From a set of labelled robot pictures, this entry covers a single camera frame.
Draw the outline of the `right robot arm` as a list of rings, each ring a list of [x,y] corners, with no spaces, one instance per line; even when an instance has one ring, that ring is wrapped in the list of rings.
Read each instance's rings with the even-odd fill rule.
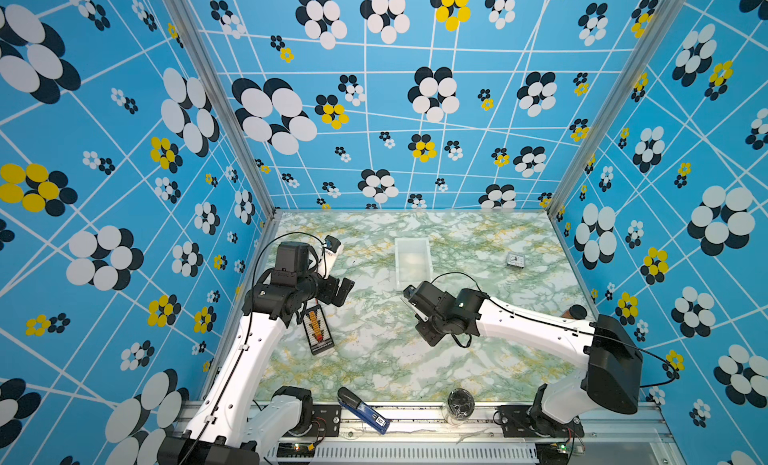
[[[407,286],[403,298],[415,308],[415,328],[430,346],[445,336],[508,339],[573,365],[570,375],[539,386],[525,411],[502,413],[502,421],[514,431],[542,438],[581,437],[579,419],[586,412],[638,411],[643,356],[613,317],[552,316],[469,288],[451,295],[429,281]]]

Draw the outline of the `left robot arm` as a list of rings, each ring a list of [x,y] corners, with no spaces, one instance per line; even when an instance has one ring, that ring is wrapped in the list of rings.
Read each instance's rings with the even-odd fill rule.
[[[328,235],[314,249],[292,232],[274,239],[273,266],[246,293],[232,346],[213,385],[185,430],[166,438],[159,464],[260,464],[288,432],[312,426],[308,389],[283,386],[258,414],[251,412],[259,383],[279,342],[292,323],[300,323],[310,303],[341,307],[353,281],[332,275],[343,251]]]

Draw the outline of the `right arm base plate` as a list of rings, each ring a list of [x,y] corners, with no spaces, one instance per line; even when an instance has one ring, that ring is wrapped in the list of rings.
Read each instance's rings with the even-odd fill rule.
[[[493,422],[498,425],[505,438],[542,438],[555,441],[583,438],[584,429],[580,421],[560,424],[546,416],[534,418],[526,405],[501,405],[493,414]]]

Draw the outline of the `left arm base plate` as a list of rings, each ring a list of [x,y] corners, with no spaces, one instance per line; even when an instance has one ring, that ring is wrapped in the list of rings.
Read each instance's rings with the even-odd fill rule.
[[[284,434],[286,438],[321,438],[338,437],[341,425],[340,405],[316,404],[312,409],[312,418],[308,428],[302,428],[298,432],[289,430]]]

